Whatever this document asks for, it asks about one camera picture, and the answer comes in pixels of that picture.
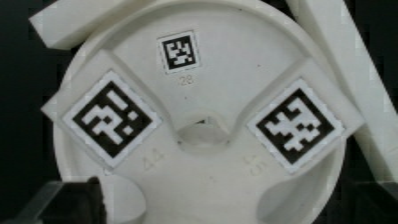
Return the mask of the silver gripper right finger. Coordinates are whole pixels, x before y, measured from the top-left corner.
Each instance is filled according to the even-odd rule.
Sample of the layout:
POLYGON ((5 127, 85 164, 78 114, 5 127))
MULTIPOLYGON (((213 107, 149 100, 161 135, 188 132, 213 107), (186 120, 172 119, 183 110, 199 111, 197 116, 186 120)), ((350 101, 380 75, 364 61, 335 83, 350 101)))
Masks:
POLYGON ((398 224, 398 183, 343 181, 339 224, 398 224))

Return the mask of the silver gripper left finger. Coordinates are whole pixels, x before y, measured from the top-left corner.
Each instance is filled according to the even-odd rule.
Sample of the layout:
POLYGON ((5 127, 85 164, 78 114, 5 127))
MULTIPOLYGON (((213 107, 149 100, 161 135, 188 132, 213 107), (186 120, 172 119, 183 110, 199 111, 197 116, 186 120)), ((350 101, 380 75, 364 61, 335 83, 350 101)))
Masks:
POLYGON ((14 224, 106 224, 99 179, 48 182, 14 218, 14 224))

